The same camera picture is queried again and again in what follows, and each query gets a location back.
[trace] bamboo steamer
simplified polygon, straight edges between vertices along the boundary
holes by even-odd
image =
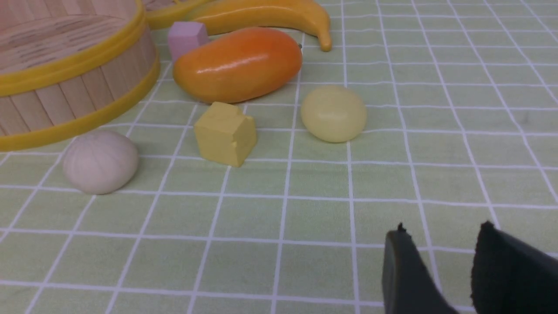
[[[159,72],[142,0],[0,0],[0,151],[101,126]]]

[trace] yellow cube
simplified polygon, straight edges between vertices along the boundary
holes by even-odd
[[[240,167],[257,142],[254,118],[238,106],[214,102],[194,124],[202,158]]]

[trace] yellow rim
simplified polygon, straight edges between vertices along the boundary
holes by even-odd
[[[86,133],[110,122],[130,110],[149,93],[157,82],[160,71],[161,62],[157,52],[155,63],[147,76],[126,95],[101,110],[65,124],[24,134],[0,136],[0,151],[22,150],[53,144]]]
[[[0,75],[0,97],[47,87],[82,75],[116,58],[135,44],[147,26],[142,0],[136,0],[137,12],[121,30],[105,41],[66,58]]]

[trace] white garlic bulb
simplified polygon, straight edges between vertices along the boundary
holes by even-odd
[[[123,187],[136,173],[140,156],[134,143],[114,131],[79,136],[64,156],[66,179],[86,194],[101,195]]]

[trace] white grid line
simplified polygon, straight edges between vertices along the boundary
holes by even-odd
[[[488,4],[488,2],[486,0],[484,0],[484,3],[488,6],[488,9],[492,12],[492,14],[494,15],[494,17],[496,18],[496,20],[498,21],[498,23],[505,29],[509,39],[514,43],[514,45],[516,46],[517,50],[523,55],[524,58],[526,58],[527,60],[529,60],[527,58],[527,56],[523,53],[523,50],[521,50],[521,48],[517,45],[517,43],[515,42],[515,39],[513,39],[512,35],[510,35],[510,33],[508,32],[508,30],[506,29],[506,27],[504,26],[504,24],[502,23],[502,21],[500,20],[500,18],[497,16],[497,14],[494,12],[494,9]],[[474,47],[473,42],[471,41],[469,35],[467,35],[465,33],[467,40],[469,40],[469,43],[471,44],[471,47],[473,48],[473,50],[475,51],[475,54],[477,55],[477,57],[479,57],[479,53],[477,51],[477,49]],[[531,66],[531,68],[533,69],[533,71],[535,71],[536,75],[538,76],[538,78],[541,80],[541,83],[545,84],[545,81],[542,79],[542,77],[540,76],[540,74],[537,72],[537,70],[535,69],[534,66]],[[487,67],[483,64],[483,69],[486,72],[488,78],[490,79],[491,83],[494,83],[494,79],[492,78],[492,76],[490,75],[490,72],[488,71]],[[498,97],[500,98],[502,105],[504,105],[504,107],[507,109],[509,118],[512,120],[512,122],[516,125],[517,129],[519,130],[519,132],[522,134],[522,138],[523,138],[523,143],[525,144],[525,147],[527,148],[527,150],[529,151],[529,154],[531,155],[531,158],[533,159],[533,161],[535,162],[535,164],[537,165],[537,167],[539,168],[541,175],[543,177],[543,179],[546,182],[546,185],[548,186],[548,189],[550,191],[550,193],[552,194],[552,196],[554,197],[554,200],[556,201],[556,203],[558,203],[558,195],[556,194],[556,191],[554,190],[554,187],[552,186],[552,183],[550,182],[546,172],[544,171],[544,169],[542,168],[541,163],[539,162],[539,160],[537,159],[537,156],[535,155],[535,153],[533,152],[533,150],[531,149],[531,146],[529,145],[529,142],[527,141],[527,137],[525,136],[524,132],[523,132],[523,128],[521,127],[521,125],[516,121],[515,117],[513,116],[512,112],[509,110],[508,108],[508,104],[506,103],[506,101],[504,100],[504,98],[502,97],[502,94],[499,90],[498,87],[494,86],[494,90],[496,91]],[[548,92],[551,93],[551,95],[553,96],[554,100],[556,100],[556,97],[554,96],[554,94],[547,88]]]
[[[65,283],[49,283],[41,284],[39,282],[21,282],[15,280],[0,280],[0,284],[4,286],[12,287],[45,287],[45,288],[56,288],[56,289],[73,289],[73,290],[85,290],[85,291],[103,291],[103,292],[114,292],[116,288],[108,286],[89,286],[89,285],[78,285],[78,284],[65,284]],[[154,294],[159,296],[192,296],[193,291],[180,291],[180,290],[164,290],[164,289],[140,289],[140,288],[122,288],[122,292],[125,293],[138,293],[138,294]],[[210,298],[234,298],[234,299],[249,299],[249,300],[265,300],[271,301],[274,296],[267,294],[245,294],[245,293],[218,293],[218,292],[197,292],[198,296],[210,297]],[[331,299],[331,298],[308,298],[308,297],[296,297],[296,296],[277,296],[278,301],[287,302],[304,302],[304,303],[314,303],[314,304],[335,304],[335,305],[352,305],[352,306],[368,306],[368,307],[383,307],[383,302],[377,301],[360,301],[355,302],[354,300],[346,299]],[[455,306],[457,310],[465,312],[473,312],[474,309],[471,306]]]
[[[141,155],[142,158],[153,158],[153,159],[171,159],[172,156],[169,155]],[[204,160],[201,157],[195,156],[177,156],[176,159],[179,160]],[[285,159],[285,158],[247,158],[247,162],[256,163],[305,163],[305,164],[330,164],[330,165],[348,165],[347,161],[335,161],[335,160],[312,160],[312,159]],[[411,164],[405,161],[383,161],[383,160],[353,160],[350,162],[353,165],[391,165],[391,166],[410,166]],[[426,166],[426,167],[439,167],[439,168],[474,168],[475,166],[479,169],[510,169],[510,170],[539,170],[540,167],[536,165],[473,165],[473,164],[441,164],[441,163],[413,163],[415,166]],[[543,166],[544,170],[558,171],[558,166]],[[32,185],[9,185],[0,184],[0,189],[35,189]],[[60,187],[41,187],[40,191],[52,191],[52,192],[75,192],[79,193],[77,189],[74,188],[60,188]],[[139,194],[145,193],[156,193],[155,191],[142,191],[142,190],[128,190],[123,189],[115,191],[115,194],[134,194],[137,191]],[[162,193],[180,193],[172,191],[163,191]]]
[[[439,108],[443,108],[448,110],[449,107],[445,106],[439,106]],[[129,126],[130,123],[118,123],[118,124],[114,124],[114,125],[106,125],[104,126],[104,128],[107,127],[116,127],[116,126]],[[137,126],[142,126],[142,127],[155,127],[155,128],[161,128],[161,129],[182,129],[183,126],[176,126],[176,125],[150,125],[150,124],[137,124]],[[290,132],[291,129],[281,129],[281,128],[272,128],[272,127],[259,127],[257,128],[258,131],[273,131],[273,132]],[[407,133],[423,133],[423,134],[428,134],[428,133],[432,133],[432,134],[461,134],[461,131],[457,131],[457,130],[428,130],[428,129],[414,129],[414,130],[406,130]],[[308,132],[308,130],[306,129],[295,129],[295,132]],[[374,132],[403,132],[403,129],[399,129],[399,128],[389,128],[389,129],[373,129],[373,130],[365,130],[363,131],[363,133],[374,133]],[[550,133],[550,132],[509,132],[509,131],[465,131],[466,134],[468,135],[498,135],[498,136],[521,136],[521,135],[525,135],[525,136],[531,136],[531,137],[557,137],[558,133]],[[42,153],[42,152],[38,152],[38,151],[30,151],[30,152],[24,152],[24,153],[12,153],[12,156],[19,156],[19,155],[58,155],[59,153]],[[164,158],[166,155],[144,155],[147,158]],[[177,156],[177,158],[183,158],[183,159],[188,159],[188,158],[193,158],[190,156]]]
[[[190,101],[152,101],[151,104],[156,106],[157,104],[169,104],[169,103],[195,103]],[[268,106],[268,107],[295,107],[294,103],[245,103],[243,106]],[[367,104],[366,107],[368,108],[397,108],[396,104]],[[429,108],[429,109],[448,109],[446,105],[431,105],[431,104],[416,104],[416,105],[401,105],[403,108]],[[465,109],[465,110],[506,110],[504,106],[499,107],[491,107],[491,106],[455,106],[455,109]],[[512,111],[558,111],[557,107],[512,107],[510,108]],[[107,124],[103,127],[114,127],[114,126],[127,126],[130,123],[113,123]],[[145,126],[145,127],[183,127],[182,125],[172,125],[172,124],[152,124],[152,123],[137,123],[137,126]],[[25,154],[27,152],[14,152],[15,154]]]
[[[243,113],[246,113],[247,109],[248,109],[248,107],[244,106]],[[232,168],[231,166],[227,166],[227,169],[225,171],[225,176],[223,177],[223,183],[221,184],[221,192],[219,193],[219,199],[217,201],[217,207],[215,209],[215,214],[213,216],[213,219],[211,221],[211,226],[209,228],[208,240],[207,240],[207,243],[205,244],[205,249],[204,249],[203,255],[201,256],[200,266],[198,268],[198,273],[196,275],[196,281],[194,282],[194,290],[193,290],[192,296],[190,298],[190,303],[188,304],[187,314],[193,314],[193,311],[194,311],[196,298],[198,296],[198,291],[199,291],[200,284],[201,284],[201,278],[204,274],[205,263],[207,261],[208,255],[209,255],[209,249],[211,248],[211,242],[212,242],[213,237],[214,237],[213,235],[215,234],[215,228],[217,226],[217,221],[219,219],[219,213],[221,212],[221,205],[223,204],[223,198],[225,197],[225,191],[226,191],[225,189],[227,188],[227,182],[229,180],[229,174],[230,174],[231,168]]]
[[[166,47],[165,44],[158,44],[158,46]],[[384,44],[368,44],[368,45],[345,45],[346,48],[371,48],[371,47],[384,47]],[[405,44],[392,44],[387,45],[388,47],[399,47],[399,48],[427,48],[426,45],[405,45]],[[430,45],[432,48],[470,48],[470,45]],[[306,45],[306,48],[320,48],[319,45]],[[342,48],[341,45],[332,45],[333,48]],[[498,45],[476,45],[477,48],[503,48],[503,49],[514,49],[513,46],[498,46]],[[558,49],[558,44],[555,46],[522,46],[526,49]]]
[[[376,0],[376,6],[378,7],[378,12],[380,13],[380,15],[382,14],[382,9],[380,8],[379,5],[379,0]],[[384,27],[383,27],[383,18],[380,17],[380,26],[382,29],[382,38],[384,43],[387,42],[386,41],[386,33],[383,31]],[[388,58],[388,62],[391,62],[391,58],[389,56],[389,51],[388,48],[386,47],[386,55]],[[395,74],[393,72],[393,67],[390,65],[389,66],[389,73],[391,75],[391,79],[393,82],[395,82]],[[399,96],[397,93],[397,86],[394,84],[393,85],[393,94],[395,95],[395,102],[396,104],[400,104],[399,102]],[[399,117],[401,120],[401,126],[403,129],[403,139],[405,142],[405,151],[407,153],[407,159],[409,162],[409,166],[411,168],[411,178],[413,181],[413,187],[415,189],[415,196],[417,199],[417,205],[419,208],[419,212],[420,212],[420,217],[421,217],[421,222],[422,222],[422,227],[424,229],[424,234],[425,234],[425,240],[426,240],[426,246],[428,248],[428,255],[430,258],[430,264],[432,266],[432,277],[434,279],[434,283],[436,284],[436,287],[438,288],[438,290],[442,291],[442,286],[441,286],[441,281],[440,281],[440,275],[438,273],[438,267],[436,264],[436,256],[434,254],[434,251],[432,250],[432,239],[430,238],[430,230],[428,229],[428,223],[426,221],[426,215],[424,212],[424,207],[423,207],[423,203],[422,203],[422,197],[420,195],[420,190],[419,190],[419,183],[417,181],[416,178],[416,172],[415,172],[415,166],[413,165],[413,160],[412,160],[412,156],[411,156],[411,149],[409,146],[409,140],[408,140],[408,136],[407,136],[407,125],[405,122],[405,117],[403,116],[403,111],[401,110],[401,106],[399,106],[397,108],[398,112],[399,112]]]
[[[85,217],[85,214],[87,213],[87,211],[89,210],[89,207],[91,207],[91,205],[93,204],[95,199],[96,199],[96,196],[92,196],[89,199],[89,202],[87,203],[87,205],[85,205],[85,208],[81,211],[81,214],[79,215],[78,220],[76,220],[76,222],[74,224],[74,227],[72,228],[72,231],[69,232],[68,237],[66,238],[66,241],[64,242],[60,251],[58,252],[58,255],[56,256],[54,262],[52,262],[52,265],[49,269],[49,272],[46,274],[45,279],[42,281],[43,285],[47,284],[50,281],[50,278],[52,278],[52,275],[54,275],[54,271],[56,270],[56,267],[58,266],[58,264],[62,260],[62,257],[64,256],[64,253],[66,252],[66,249],[68,249],[68,246],[70,245],[70,242],[74,238],[75,232],[78,230],[79,226],[81,225],[81,222],[82,222],[83,218]],[[25,310],[25,314],[30,314],[31,313],[31,311],[33,310],[33,308],[37,304],[37,301],[39,300],[39,297],[41,296],[41,293],[42,293],[44,287],[45,286],[40,286],[39,287],[39,289],[37,290],[37,292],[33,296],[33,299],[29,303],[29,306]]]
[[[300,45],[301,45],[301,52],[304,53],[304,47],[305,47],[305,41],[306,41],[306,34],[302,33],[302,39],[300,41]],[[298,109],[300,108],[300,78],[302,77],[302,69],[299,71],[296,81],[297,81],[297,85],[296,85],[296,90],[295,90],[295,109],[293,110],[292,113],[292,123],[291,123],[291,137],[289,139],[289,145],[288,145],[288,157],[287,157],[287,172],[285,174],[285,187],[284,187],[284,191],[283,191],[283,203],[281,205],[281,222],[279,225],[279,240],[282,241],[285,238],[285,224],[286,224],[286,219],[287,219],[287,204],[288,204],[288,192],[289,192],[289,188],[290,188],[290,180],[291,180],[291,165],[292,165],[292,152],[294,150],[294,146],[295,146],[295,127],[296,127],[296,118],[297,118],[297,114],[298,114]],[[283,253],[283,244],[280,242],[277,245],[277,258],[275,261],[275,271],[274,271],[274,275],[273,275],[273,296],[276,297],[279,292],[279,280],[280,280],[280,276],[281,276],[281,258],[282,258],[282,253]],[[277,299],[274,298],[271,302],[271,310],[270,313],[271,314],[275,314],[277,311]]]
[[[171,82],[172,79],[163,79],[163,81],[166,82]],[[294,82],[288,82],[287,85],[295,85],[296,83]],[[323,84],[336,84],[336,85],[343,85],[344,82],[300,82],[301,85],[314,85],[314,84],[319,84],[319,85],[323,85]],[[377,82],[347,82],[347,84],[351,84],[351,85],[382,85],[382,84],[393,84],[393,82],[390,81],[377,81]],[[425,82],[395,82],[396,85],[434,85],[434,86],[442,86],[441,83],[425,83]],[[492,87],[492,84],[488,84],[488,83],[445,83],[446,86],[484,86],[484,87]],[[527,87],[558,87],[558,84],[521,84],[521,83],[501,83],[501,84],[496,84],[496,86],[505,86],[505,87],[521,87],[521,86],[527,86]]]
[[[422,32],[421,30],[418,29],[412,29],[412,28],[386,28],[384,29],[384,32]],[[340,30],[330,30],[330,32],[332,33],[339,33],[341,32]],[[363,28],[361,30],[345,30],[345,33],[351,33],[351,32],[378,32],[377,29],[375,28]],[[435,28],[428,28],[426,30],[427,33],[431,32],[431,33],[459,33],[459,34],[463,34],[463,31],[460,30],[439,30],[439,29],[435,29]],[[494,32],[504,32],[503,30],[497,29],[497,30],[477,30],[477,29],[467,29],[465,31],[466,33],[494,33]],[[510,33],[526,33],[526,34],[531,34],[531,33],[541,33],[541,34],[547,34],[545,31],[541,31],[541,30],[512,30],[509,31]]]
[[[494,9],[492,9],[492,7],[485,1],[485,3],[487,4],[488,9],[491,11],[492,15],[494,15],[494,18],[496,18],[496,21],[498,22],[498,24],[500,24],[500,26],[504,29],[504,32],[506,33],[506,35],[509,37],[509,39],[511,40],[511,42],[515,45],[515,48],[517,49],[517,51],[522,55],[522,57],[525,58],[525,60],[527,60],[527,65],[533,70],[533,72],[535,72],[535,75],[537,76],[537,78],[541,81],[541,83],[545,86],[546,91],[550,94],[550,96],[552,96],[552,99],[554,99],[555,102],[558,103],[558,99],[556,99],[556,96],[554,95],[554,93],[552,92],[552,90],[546,85],[545,80],[542,78],[541,74],[537,71],[537,69],[535,68],[535,64],[531,61],[531,59],[523,52],[523,49],[521,49],[521,47],[517,44],[516,40],[513,38],[513,36],[509,33],[509,31],[507,30],[507,28],[505,27],[504,23],[502,23],[502,20],[498,17],[498,15],[494,12]],[[482,64],[482,66],[486,69],[487,64],[484,63]]]
[[[166,74],[167,74],[171,69],[172,69],[172,63],[169,63],[169,64],[167,65],[166,69],[163,71],[162,76],[163,76],[163,77],[166,76]],[[137,123],[137,121],[141,118],[141,116],[143,115],[144,110],[145,110],[145,109],[147,108],[147,106],[149,105],[149,102],[153,99],[153,97],[155,96],[155,94],[157,93],[157,91],[159,90],[159,88],[161,87],[161,84],[162,84],[161,82],[158,82],[158,84],[155,86],[155,88],[154,88],[153,91],[152,91],[151,96],[149,97],[149,100],[146,102],[145,106],[143,106],[143,108],[141,109],[141,111],[138,113],[136,119],[134,120],[134,123]],[[130,136],[130,134],[132,133],[133,128],[134,128],[134,124],[132,124],[132,126],[131,126],[130,129],[128,130],[126,136]],[[187,128],[184,127],[184,130],[183,130],[182,135],[181,135],[181,139],[184,138],[184,136],[186,135],[186,132],[187,132]],[[178,147],[176,148],[176,150],[175,150],[175,152],[174,152],[174,156],[177,155],[177,153],[178,153],[178,151],[179,151],[179,149],[180,149],[179,146],[180,146],[181,143],[182,143],[182,142],[179,141]],[[170,162],[169,162],[169,167],[167,168],[165,174],[163,175],[163,179],[161,180],[161,184],[159,185],[158,191],[161,191],[161,190],[163,189],[163,187],[165,186],[166,178],[167,178],[167,176],[168,176],[168,174],[169,174],[169,171],[170,171],[170,169],[172,168],[172,165],[173,165],[173,164],[174,164],[174,159],[171,158],[171,160],[170,160]],[[151,207],[149,208],[149,211],[147,212],[146,218],[145,218],[145,220],[144,220],[144,222],[143,222],[143,225],[142,225],[142,227],[141,227],[141,230],[140,230],[140,232],[139,232],[139,235],[142,235],[142,234],[145,232],[145,230],[146,230],[146,228],[147,228],[147,225],[149,224],[149,220],[150,220],[150,218],[151,218],[151,215],[153,214],[153,211],[155,210],[155,206],[157,205],[157,201],[158,201],[158,199],[159,199],[159,195],[160,195],[160,194],[158,194],[157,192],[155,193],[155,197],[153,198],[153,202],[151,203]],[[135,240],[133,246],[132,246],[132,249],[130,250],[130,254],[128,255],[128,259],[126,260],[126,263],[125,263],[125,265],[124,265],[124,267],[123,267],[123,269],[122,269],[122,271],[121,271],[121,274],[120,274],[120,276],[119,276],[119,278],[118,278],[118,282],[117,282],[117,285],[116,285],[116,289],[114,290],[114,292],[113,292],[113,294],[112,294],[112,296],[111,296],[111,298],[110,298],[110,301],[109,301],[109,303],[108,303],[108,305],[107,305],[107,309],[106,309],[106,311],[105,311],[106,314],[110,314],[110,313],[112,312],[112,309],[113,309],[113,307],[114,307],[114,304],[116,303],[116,300],[117,300],[117,298],[118,298],[119,289],[122,287],[122,284],[124,283],[124,280],[125,280],[126,275],[127,275],[127,273],[128,273],[129,266],[130,266],[130,264],[132,263],[132,260],[133,260],[133,258],[134,258],[135,253],[136,253],[136,250],[137,250],[137,248],[138,248],[138,246],[139,246],[139,244],[140,244],[140,241],[141,241],[141,238],[138,236],[138,237],[136,238],[136,240]]]
[[[375,13],[370,13],[370,14],[362,14],[362,15],[352,15],[352,16],[345,16],[345,18],[351,19],[351,18],[363,18],[363,17],[380,17],[379,14],[375,14]],[[413,15],[413,14],[383,14],[382,17],[419,17],[419,18],[439,18],[439,19],[448,19],[448,18],[455,18],[454,15]],[[488,16],[475,16],[475,15],[460,15],[460,18],[470,18],[472,20],[474,19],[483,19],[486,20],[490,17]],[[529,16],[529,15],[502,15],[500,16],[501,18],[518,18],[518,19],[530,19],[530,18],[534,18],[534,16]],[[541,17],[549,17],[549,18],[558,18],[557,15],[543,15]],[[341,19],[341,16],[330,16],[330,18],[338,18]]]
[[[350,1],[350,2],[345,2],[345,5],[347,4],[360,4],[362,3],[362,1]],[[416,6],[418,7],[426,7],[426,6],[439,6],[441,4],[441,2],[430,2],[430,3],[417,3]],[[322,4],[323,6],[338,6],[338,3],[331,3],[331,4]],[[381,7],[382,6],[386,6],[386,7],[409,7],[412,6],[411,3],[380,3],[379,4]],[[481,3],[453,3],[454,6],[457,7],[484,7],[484,4]],[[491,6],[508,6],[508,7],[520,7],[521,4],[519,3],[491,3]],[[532,3],[532,6],[558,6],[558,3],[556,2],[547,2],[547,3],[543,3],[543,2],[538,2],[538,3]]]
[[[335,64],[335,65],[378,65],[378,64],[389,64],[387,61],[375,61],[375,62],[307,62],[306,64],[316,64],[316,65],[325,65],[325,64]],[[397,63],[393,62],[391,65],[461,65],[461,66],[471,66],[471,65],[482,65],[480,62],[404,62],[404,63]],[[486,63],[487,66],[558,66],[558,63]]]
[[[34,189],[35,187],[26,187],[22,185],[3,185],[3,187],[9,187],[12,189]],[[64,188],[42,188],[41,191],[52,191],[52,192],[67,192],[67,193],[75,193],[76,190],[74,189],[64,189]],[[137,194],[137,195],[155,195],[159,192],[154,191],[141,191],[141,190],[121,190],[116,192],[116,194]],[[219,197],[220,193],[216,192],[160,192],[160,195],[165,196],[206,196],[206,197]],[[237,194],[237,193],[225,193],[224,197],[230,198],[264,198],[264,199],[283,199],[283,195],[274,195],[274,194]],[[317,197],[317,196],[289,196],[288,199],[297,199],[302,201],[330,201],[330,202],[349,202],[349,198],[347,197]],[[409,204],[418,204],[416,199],[408,199],[408,198],[353,198],[354,202],[359,203],[375,203],[375,202],[382,202],[382,203],[409,203]],[[423,204],[436,204],[436,205],[444,205],[444,206],[461,206],[461,207],[488,207],[488,204],[482,202],[450,202],[450,201],[440,201],[436,199],[422,199],[421,202]],[[526,210],[558,210],[558,204],[556,205],[540,205],[540,204],[505,204],[505,203],[492,203],[494,208],[522,208]]]
[[[527,4],[527,3],[526,3],[525,1],[523,1],[523,0],[519,0],[519,1],[521,1],[521,3],[522,3],[521,5],[525,6],[525,8],[526,8],[527,10],[529,10],[529,12],[537,19],[537,21],[538,21],[538,22],[541,24],[541,26],[546,30],[546,32],[547,32],[550,36],[552,36],[552,38],[553,38],[556,42],[558,42],[558,37],[556,37],[556,35],[552,32],[552,30],[550,30],[550,28],[549,28],[548,26],[546,26],[546,24],[544,24],[544,23],[542,22],[541,17],[543,17],[543,16],[537,15],[537,14],[533,11],[533,9],[531,9],[530,5],[532,5],[532,4]]]
[[[418,14],[419,14],[419,11],[418,11],[417,7],[414,6],[415,1],[414,1],[414,0],[411,0],[411,2],[413,3],[413,7],[414,7],[414,9],[415,9],[415,12],[416,12],[417,15],[418,15]],[[420,26],[421,26],[421,28],[422,28],[422,30],[423,30],[422,35],[423,35],[423,37],[424,37],[424,39],[425,39],[425,41],[426,41],[426,45],[429,45],[429,44],[430,44],[430,40],[428,39],[428,36],[426,35],[426,32],[424,31],[424,26],[423,26],[423,24],[422,24],[422,21],[419,19],[418,23],[420,24]],[[444,89],[444,93],[445,93],[445,95],[446,95],[446,98],[448,99],[448,102],[449,102],[451,111],[452,111],[452,113],[453,113],[453,116],[454,116],[454,118],[455,118],[455,121],[457,122],[457,124],[459,125],[459,128],[461,129],[462,137],[463,137],[463,144],[465,145],[465,148],[466,148],[466,150],[467,150],[467,155],[468,155],[468,157],[469,157],[469,160],[471,161],[471,163],[472,163],[472,165],[473,165],[473,168],[475,169],[475,175],[477,176],[477,181],[478,181],[478,183],[479,183],[479,187],[480,187],[480,190],[482,191],[483,197],[484,197],[486,203],[488,204],[488,211],[490,212],[490,216],[491,216],[491,218],[492,218],[492,222],[494,223],[494,226],[495,226],[497,229],[500,229],[500,223],[498,222],[498,217],[496,216],[496,212],[494,211],[494,207],[492,206],[492,201],[490,200],[490,197],[489,197],[489,195],[488,195],[488,191],[487,191],[487,189],[486,189],[486,186],[484,185],[483,178],[482,178],[482,176],[481,176],[481,174],[480,174],[479,167],[477,166],[477,162],[475,161],[475,157],[474,157],[474,155],[473,155],[473,151],[471,150],[471,147],[470,147],[470,145],[469,145],[469,140],[468,140],[468,138],[467,138],[467,135],[465,134],[465,128],[463,127],[463,124],[462,124],[462,122],[461,122],[461,119],[459,118],[459,115],[457,114],[457,111],[456,111],[455,108],[454,108],[453,101],[452,101],[452,99],[451,99],[450,93],[449,93],[449,91],[448,91],[447,86],[445,85],[444,76],[442,75],[442,72],[440,71],[440,67],[439,67],[439,65],[438,65],[438,63],[437,63],[436,55],[434,54],[434,52],[433,52],[433,50],[432,50],[432,47],[428,47],[428,50],[429,50],[429,52],[430,52],[430,55],[432,56],[432,59],[434,60],[434,63],[435,63],[434,66],[436,67],[436,72],[437,72],[437,74],[438,74],[438,77],[440,78],[440,82],[442,83],[442,88]]]
[[[96,232],[96,231],[64,231],[64,230],[34,230],[34,229],[12,229],[12,233],[21,234],[34,234],[34,235],[74,235],[74,236],[90,236],[90,237],[108,237],[115,239],[136,239],[140,237],[141,239],[149,240],[182,240],[182,241],[201,241],[207,242],[209,237],[204,236],[187,236],[187,235],[154,235],[154,234],[115,234],[108,232]],[[301,241],[301,240],[276,240],[276,239],[264,239],[264,238],[246,238],[246,237],[213,237],[214,242],[247,242],[247,243],[259,243],[259,244],[289,244],[289,245],[301,245],[301,246],[325,246],[330,248],[352,248],[355,246],[359,249],[384,249],[383,244],[371,244],[371,243],[356,243],[352,242],[323,242],[323,241]],[[428,251],[426,246],[418,246],[419,251]],[[474,249],[463,249],[463,248],[450,248],[446,246],[432,246],[434,251],[447,252],[447,253],[459,253],[459,254],[474,254]],[[558,257],[558,252],[545,252],[545,254],[553,257]]]
[[[4,234],[0,235],[0,243],[2,243],[2,241],[4,241],[4,239],[8,236],[10,229],[12,229],[17,222],[19,221],[21,215],[23,215],[23,212],[25,212],[25,209],[27,208],[27,206],[29,206],[29,204],[31,203],[31,201],[33,200],[33,198],[35,197],[35,195],[37,194],[37,192],[41,189],[41,187],[43,186],[43,184],[46,182],[46,180],[49,178],[50,174],[52,173],[52,171],[58,166],[58,164],[62,161],[62,158],[64,157],[64,154],[66,153],[67,149],[70,147],[70,145],[68,145],[58,156],[58,158],[56,158],[56,161],[54,162],[54,164],[52,166],[50,166],[50,168],[46,171],[45,175],[43,175],[42,179],[39,181],[39,183],[37,184],[37,186],[32,187],[31,189],[33,190],[31,192],[31,194],[29,194],[29,196],[27,197],[27,199],[25,200],[25,202],[23,203],[23,205],[21,206],[21,208],[17,211],[16,216],[13,218],[12,222],[10,223],[10,225],[8,226],[7,230],[4,232]],[[4,163],[7,159],[8,159],[8,155],[9,153],[6,155],[6,157],[4,157],[4,159],[2,160],[2,163]]]
[[[150,99],[152,99],[155,95],[156,89],[153,91],[153,93],[151,94]],[[140,117],[142,116],[143,112],[145,111],[145,109],[147,108],[147,106],[149,105],[149,101],[147,101],[143,107],[141,108],[141,110],[138,112],[136,118],[134,119],[134,123],[131,123],[129,126],[128,131],[126,132],[126,137],[129,137],[130,134],[133,131],[134,128],[134,124],[140,119]],[[70,144],[68,146],[66,146],[65,150],[67,150],[71,143],[73,141],[75,141],[76,137],[72,139],[72,141],[70,142]],[[80,216],[78,217],[78,220],[76,220],[76,223],[74,225],[74,228],[72,229],[71,233],[69,233],[68,238],[66,239],[66,241],[64,242],[62,248],[60,249],[60,251],[58,252],[58,255],[56,257],[56,259],[54,260],[54,262],[52,263],[49,272],[47,273],[47,275],[45,276],[44,279],[44,283],[48,283],[50,278],[52,277],[52,275],[54,274],[54,272],[56,271],[56,267],[58,266],[60,260],[62,259],[62,257],[64,256],[64,253],[66,252],[66,249],[68,248],[68,246],[70,245],[74,235],[76,234],[79,226],[81,225],[81,222],[83,220],[83,218],[85,217],[85,214],[87,213],[87,211],[89,210],[89,207],[93,204],[93,202],[95,201],[95,199],[97,198],[97,196],[93,195],[91,196],[91,198],[89,199],[89,202],[87,203],[87,205],[85,206],[85,208],[82,210]],[[34,295],[33,299],[31,300],[31,303],[29,304],[25,314],[30,314],[31,311],[33,310],[33,308],[36,305],[36,302],[39,300],[39,297],[41,296],[41,293],[43,291],[43,288],[40,288]]]
[[[344,14],[344,7],[343,0],[341,0],[341,29],[343,32],[341,33],[341,42],[342,42],[342,53],[343,53],[343,86],[348,88],[348,75],[347,75],[347,51],[345,47],[345,14]],[[358,256],[357,256],[357,228],[355,224],[355,215],[354,215],[354,195],[353,195],[353,167],[351,166],[352,156],[351,156],[351,146],[350,141],[347,141],[347,182],[348,182],[348,193],[349,193],[349,221],[350,221],[350,238],[351,243],[353,244],[351,247],[352,252],[352,262],[353,262],[353,294],[355,302],[360,301],[360,285],[359,285],[359,278],[358,278]],[[354,307],[354,313],[360,314],[360,307]]]
[[[7,153],[2,160],[0,160],[0,166],[2,166],[7,160],[8,158],[12,155],[12,152],[10,151],[9,153]]]

